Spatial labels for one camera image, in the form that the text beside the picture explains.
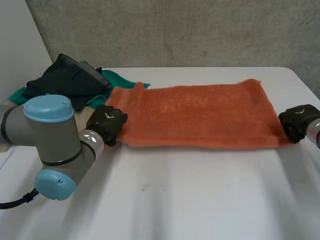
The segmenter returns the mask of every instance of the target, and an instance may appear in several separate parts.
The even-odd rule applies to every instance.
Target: dark cloth
[[[70,99],[74,111],[79,112],[90,99],[112,89],[111,83],[100,72],[101,68],[96,70],[84,61],[77,62],[59,54],[42,77],[27,82],[23,97],[63,95]]]

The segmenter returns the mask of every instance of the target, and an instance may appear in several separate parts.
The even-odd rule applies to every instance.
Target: white table
[[[262,81],[275,111],[320,101],[282,67],[112,68],[152,88]],[[2,153],[0,200],[33,189],[32,147]],[[320,239],[320,150],[105,149],[73,196],[0,210],[1,240]]]

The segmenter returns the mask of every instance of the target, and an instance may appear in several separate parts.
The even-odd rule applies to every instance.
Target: orange towel
[[[118,139],[131,147],[218,149],[289,145],[260,81],[145,89],[116,87],[105,103],[128,114]]]

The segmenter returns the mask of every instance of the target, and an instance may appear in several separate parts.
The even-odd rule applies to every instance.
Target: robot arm
[[[298,143],[307,136],[320,148],[320,111],[314,106],[307,104],[287,109],[279,119],[290,142]]]
[[[42,169],[36,190],[49,199],[65,200],[90,169],[105,144],[112,147],[127,115],[99,106],[86,129],[78,133],[70,100],[61,95],[30,99],[24,106],[0,105],[0,144],[35,146]]]

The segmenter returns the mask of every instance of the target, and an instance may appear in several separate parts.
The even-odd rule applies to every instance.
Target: concrete wall
[[[320,97],[317,0],[26,0],[54,60],[98,67],[282,66]]]

